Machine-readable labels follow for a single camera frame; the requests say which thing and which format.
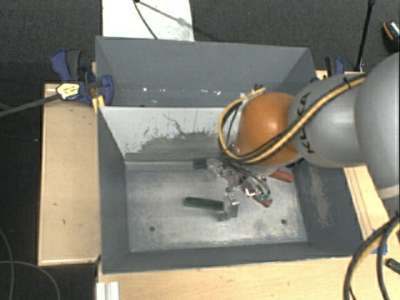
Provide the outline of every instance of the dark green object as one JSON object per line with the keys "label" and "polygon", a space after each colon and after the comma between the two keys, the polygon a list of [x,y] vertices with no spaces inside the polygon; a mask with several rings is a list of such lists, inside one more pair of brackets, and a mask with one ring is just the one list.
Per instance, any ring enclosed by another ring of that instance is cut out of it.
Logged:
{"label": "dark green object", "polygon": [[222,201],[203,199],[200,197],[186,197],[183,204],[186,207],[194,207],[213,211],[224,211],[224,203]]}
{"label": "dark green object", "polygon": [[207,159],[194,159],[193,169],[207,169]]}

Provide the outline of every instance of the wooden board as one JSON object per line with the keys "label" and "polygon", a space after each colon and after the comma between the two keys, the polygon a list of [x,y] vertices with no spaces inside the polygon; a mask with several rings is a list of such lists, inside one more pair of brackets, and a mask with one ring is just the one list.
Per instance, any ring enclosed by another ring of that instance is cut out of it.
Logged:
{"label": "wooden board", "polygon": [[[46,85],[46,96],[57,85]],[[40,266],[91,263],[100,255],[93,108],[57,100],[44,106]]]}

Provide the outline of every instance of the gray bin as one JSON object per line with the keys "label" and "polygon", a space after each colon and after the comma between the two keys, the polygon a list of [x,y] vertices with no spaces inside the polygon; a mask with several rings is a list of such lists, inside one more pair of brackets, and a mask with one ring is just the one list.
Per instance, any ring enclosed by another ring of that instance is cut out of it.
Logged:
{"label": "gray bin", "polygon": [[342,169],[300,162],[294,183],[268,180],[270,208],[237,192],[239,217],[224,222],[182,204],[222,199],[223,180],[192,162],[218,154],[223,107],[255,84],[296,94],[315,76],[308,49],[97,37],[96,64],[115,84],[98,115],[104,273],[354,253],[362,234]]}

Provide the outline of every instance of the small metal part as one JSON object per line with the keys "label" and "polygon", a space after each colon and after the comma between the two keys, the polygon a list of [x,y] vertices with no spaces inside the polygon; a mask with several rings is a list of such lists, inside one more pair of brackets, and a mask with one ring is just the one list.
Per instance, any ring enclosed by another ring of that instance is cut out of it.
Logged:
{"label": "small metal part", "polygon": [[388,260],[385,262],[385,265],[386,265],[388,268],[392,269],[395,273],[400,274],[400,263],[397,262],[396,260],[394,260],[393,258],[388,259]]}
{"label": "small metal part", "polygon": [[224,195],[224,212],[219,217],[220,221],[237,218],[239,214],[239,201],[233,194],[226,193]]}

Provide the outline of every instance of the red object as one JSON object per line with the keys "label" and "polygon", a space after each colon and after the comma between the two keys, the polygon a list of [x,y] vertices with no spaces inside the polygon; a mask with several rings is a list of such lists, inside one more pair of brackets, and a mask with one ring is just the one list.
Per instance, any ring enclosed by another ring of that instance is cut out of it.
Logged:
{"label": "red object", "polygon": [[269,177],[283,181],[285,183],[292,183],[294,181],[294,176],[291,173],[282,170],[277,170],[274,173],[271,173]]}

